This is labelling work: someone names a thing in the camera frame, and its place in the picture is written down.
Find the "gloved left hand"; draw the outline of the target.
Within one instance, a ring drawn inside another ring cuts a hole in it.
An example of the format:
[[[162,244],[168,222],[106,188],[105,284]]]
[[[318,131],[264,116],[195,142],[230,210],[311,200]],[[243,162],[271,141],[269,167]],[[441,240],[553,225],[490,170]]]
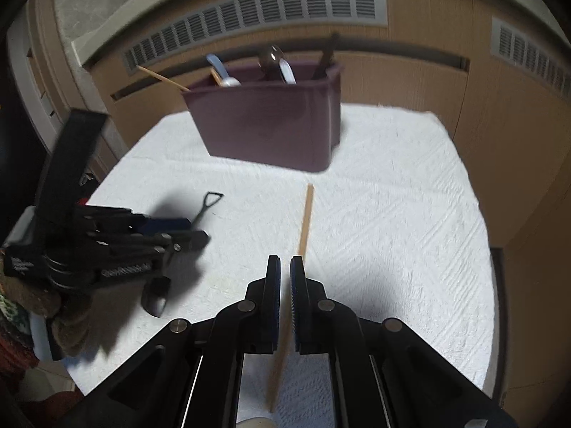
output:
[[[1,274],[1,292],[29,313],[50,319],[54,340],[66,357],[76,357],[84,349],[90,330],[91,295],[72,292],[63,297],[5,274]]]

